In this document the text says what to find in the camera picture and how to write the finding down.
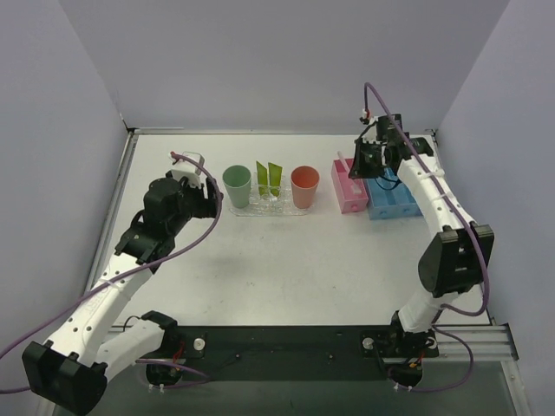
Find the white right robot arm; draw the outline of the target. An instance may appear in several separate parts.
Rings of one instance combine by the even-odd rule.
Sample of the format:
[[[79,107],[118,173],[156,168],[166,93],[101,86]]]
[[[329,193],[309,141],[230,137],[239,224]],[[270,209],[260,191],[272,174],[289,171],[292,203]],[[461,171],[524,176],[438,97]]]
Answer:
[[[453,301],[474,287],[480,286],[482,300],[488,301],[493,230],[462,208],[428,141],[402,133],[399,114],[375,118],[365,111],[360,121],[366,130],[375,130],[375,137],[362,132],[356,139],[349,176],[378,179],[391,170],[410,191],[431,235],[417,266],[421,287],[395,313],[403,332],[424,333],[442,310],[454,310]]]

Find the yellow toothpaste tube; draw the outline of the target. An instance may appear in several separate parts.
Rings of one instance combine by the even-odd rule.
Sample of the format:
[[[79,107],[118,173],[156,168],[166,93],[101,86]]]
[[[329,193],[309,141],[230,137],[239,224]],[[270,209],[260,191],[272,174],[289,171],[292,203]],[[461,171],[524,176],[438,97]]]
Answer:
[[[282,166],[276,165],[271,162],[268,163],[270,193],[277,198],[279,197],[281,192],[282,171]]]
[[[268,168],[259,161],[256,162],[256,167],[258,193],[261,197],[267,197],[270,194]]]

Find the orange plastic cup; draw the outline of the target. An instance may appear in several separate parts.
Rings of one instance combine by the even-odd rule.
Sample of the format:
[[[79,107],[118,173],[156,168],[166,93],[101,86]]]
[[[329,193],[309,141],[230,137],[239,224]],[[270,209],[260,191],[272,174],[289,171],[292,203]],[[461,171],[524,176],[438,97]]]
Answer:
[[[311,166],[299,166],[291,173],[291,191],[294,205],[299,209],[308,209],[314,201],[320,175]]]

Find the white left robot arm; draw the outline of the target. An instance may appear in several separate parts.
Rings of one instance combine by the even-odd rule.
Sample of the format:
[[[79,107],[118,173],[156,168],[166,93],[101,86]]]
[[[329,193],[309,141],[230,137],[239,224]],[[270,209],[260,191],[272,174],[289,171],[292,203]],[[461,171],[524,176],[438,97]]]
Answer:
[[[172,354],[178,336],[174,319],[147,313],[137,329],[101,344],[138,289],[175,257],[175,238],[193,218],[218,221],[222,193],[214,179],[194,186],[187,178],[154,180],[129,227],[121,235],[104,277],[83,296],[71,316],[42,343],[22,355],[33,393],[76,415],[90,413],[108,382],[146,353]]]

